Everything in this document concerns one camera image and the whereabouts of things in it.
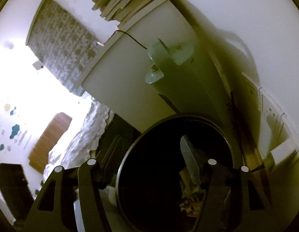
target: patterned curtain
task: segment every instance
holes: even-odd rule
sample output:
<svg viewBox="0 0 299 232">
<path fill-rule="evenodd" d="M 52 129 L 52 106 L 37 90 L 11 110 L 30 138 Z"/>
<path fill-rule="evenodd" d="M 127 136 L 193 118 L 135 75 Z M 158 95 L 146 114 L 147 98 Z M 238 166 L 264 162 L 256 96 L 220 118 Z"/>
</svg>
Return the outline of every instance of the patterned curtain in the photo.
<svg viewBox="0 0 299 232">
<path fill-rule="evenodd" d="M 71 93 L 86 65 L 95 57 L 97 39 L 54 0 L 42 0 L 32 21 L 26 45 Z"/>
</svg>

